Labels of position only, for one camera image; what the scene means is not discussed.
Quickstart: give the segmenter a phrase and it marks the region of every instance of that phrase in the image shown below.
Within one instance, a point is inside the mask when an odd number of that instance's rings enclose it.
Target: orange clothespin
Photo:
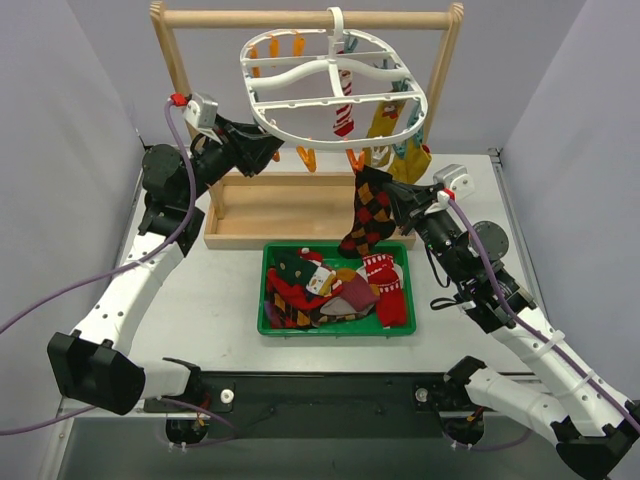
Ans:
[[[298,145],[296,147],[296,152],[298,152],[298,155],[302,159],[302,163],[304,163],[305,166],[307,167],[307,170],[309,170],[310,173],[315,172],[316,171],[316,151],[313,148],[305,150],[303,146]]]
[[[293,56],[300,57],[304,53],[304,44],[306,40],[298,33],[297,30],[294,30],[293,33],[295,33],[295,37],[293,38]]]
[[[258,49],[255,45],[249,46],[249,58],[252,60],[258,58]],[[260,67],[251,67],[251,74],[253,78],[260,78]]]
[[[280,42],[275,35],[269,35],[271,37],[271,43],[269,43],[269,55],[271,58],[276,58],[280,53]]]
[[[353,149],[347,149],[347,158],[349,159],[349,164],[354,171],[361,172],[364,168],[364,152],[360,152],[358,158],[356,158],[356,154]]]

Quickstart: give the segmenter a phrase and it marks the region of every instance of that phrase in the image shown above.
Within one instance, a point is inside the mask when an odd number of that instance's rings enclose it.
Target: wooden drying rack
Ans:
[[[453,3],[446,12],[344,12],[345,28],[360,30],[441,30],[438,55],[426,88],[429,110],[424,141],[438,108],[442,87],[462,24],[464,10]],[[151,4],[158,42],[173,87],[191,93],[174,29],[333,28],[329,11],[167,10]],[[193,137],[196,132],[189,129]],[[227,174],[213,185],[204,240],[209,248],[253,249],[275,240],[332,240],[346,235],[353,222],[353,175],[346,173],[262,173],[254,178]],[[408,246],[415,236],[394,235]]]

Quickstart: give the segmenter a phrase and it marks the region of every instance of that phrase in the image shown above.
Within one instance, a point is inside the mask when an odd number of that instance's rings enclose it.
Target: pile of socks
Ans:
[[[387,265],[390,271],[382,268]],[[283,251],[274,255],[274,266],[267,271],[265,311],[271,328],[310,329],[355,321],[374,307],[382,326],[400,326],[406,323],[401,279],[402,269],[390,255],[365,257],[356,271],[334,269],[308,248]],[[396,308],[402,311],[392,313]]]

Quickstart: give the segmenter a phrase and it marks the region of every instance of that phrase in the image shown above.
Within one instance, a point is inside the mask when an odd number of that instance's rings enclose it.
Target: green tray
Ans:
[[[413,296],[411,294],[411,275],[409,274],[409,259],[407,247],[397,242],[381,242],[376,245],[376,253],[389,253],[393,255],[395,263],[402,267],[404,273],[404,298],[407,306],[407,323],[402,327],[384,328],[378,321],[375,309],[367,317],[352,322],[341,322],[323,325],[319,328],[297,330],[295,328],[271,328],[264,304],[267,300],[267,270],[275,265],[273,255],[282,250],[295,250],[309,247],[312,251],[320,253],[327,264],[334,268],[348,267],[354,270],[362,266],[360,259],[347,259],[338,253],[338,243],[335,242],[274,242],[264,247],[262,256],[262,282],[260,286],[260,310],[258,312],[258,331],[262,335],[277,337],[317,337],[317,336],[383,336],[398,337],[411,335],[416,331],[416,315],[413,308]]]

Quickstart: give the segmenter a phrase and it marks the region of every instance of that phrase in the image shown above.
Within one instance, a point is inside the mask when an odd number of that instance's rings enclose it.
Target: yellow sock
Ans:
[[[396,128],[396,123],[398,123],[398,118],[400,118],[400,114],[402,113],[402,109],[404,108],[406,100],[396,100],[392,102],[380,102],[378,103],[378,107],[376,108],[376,113],[373,115],[373,120],[371,120],[371,126],[369,127],[369,131],[367,132],[367,138],[374,137],[388,137],[393,133]],[[374,166],[374,167],[384,167],[389,163],[389,159],[391,158],[391,146],[386,147],[386,151],[384,151],[385,147],[378,147],[377,153],[380,154],[380,158],[374,159],[372,162],[371,158],[371,148],[364,149],[364,163],[365,165]]]
[[[402,183],[415,184],[431,163],[431,152],[426,145],[416,145],[413,138],[407,140],[407,151],[404,159],[394,157],[391,166],[387,170],[393,175],[393,179]]]

